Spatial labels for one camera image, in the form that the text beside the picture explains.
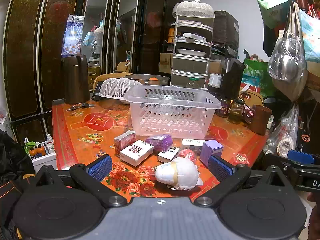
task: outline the orange bottle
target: orange bottle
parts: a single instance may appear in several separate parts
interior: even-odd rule
[[[40,153],[42,156],[46,155],[44,147],[41,144],[38,145],[37,153]]]
[[[37,153],[38,152],[36,149],[34,149],[33,147],[30,147],[29,154],[31,157],[34,157]]]

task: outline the person's hand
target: person's hand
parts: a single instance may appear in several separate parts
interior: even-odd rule
[[[320,239],[320,198],[319,194],[310,193],[307,200],[310,202],[318,202],[311,212],[308,226],[308,240],[319,240]]]

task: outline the table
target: table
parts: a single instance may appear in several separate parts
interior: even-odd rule
[[[120,161],[115,155],[114,137],[132,130],[130,106],[114,99],[88,103],[95,104],[95,107],[66,112],[70,105],[52,106],[53,139],[59,170],[77,163],[87,165],[105,151],[112,158],[113,168],[102,183],[128,201],[132,196],[189,196],[194,201],[219,183],[199,159],[196,165],[204,184],[191,191],[172,191],[155,181],[154,167],[161,164],[156,155],[151,155],[136,168]],[[251,132],[244,123],[235,125],[227,118],[214,115],[205,139],[215,139],[224,146],[223,159],[233,163],[233,153],[242,153],[247,155],[252,166],[267,136]],[[174,139],[174,146],[180,147],[181,141]]]

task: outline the brown cup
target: brown cup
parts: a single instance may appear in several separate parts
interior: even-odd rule
[[[245,120],[249,123],[249,129],[254,133],[265,135],[269,118],[272,114],[272,110],[265,106],[253,105],[253,109],[248,109],[245,111]],[[247,112],[251,111],[253,113],[252,119],[246,118]]]

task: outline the lavender box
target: lavender box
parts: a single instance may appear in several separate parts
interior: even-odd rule
[[[203,164],[208,167],[209,158],[211,155],[221,157],[223,145],[218,143],[216,140],[205,141],[202,145],[200,154],[200,160]]]
[[[153,145],[153,148],[159,152],[166,152],[173,145],[172,137],[169,134],[151,136],[144,141]]]

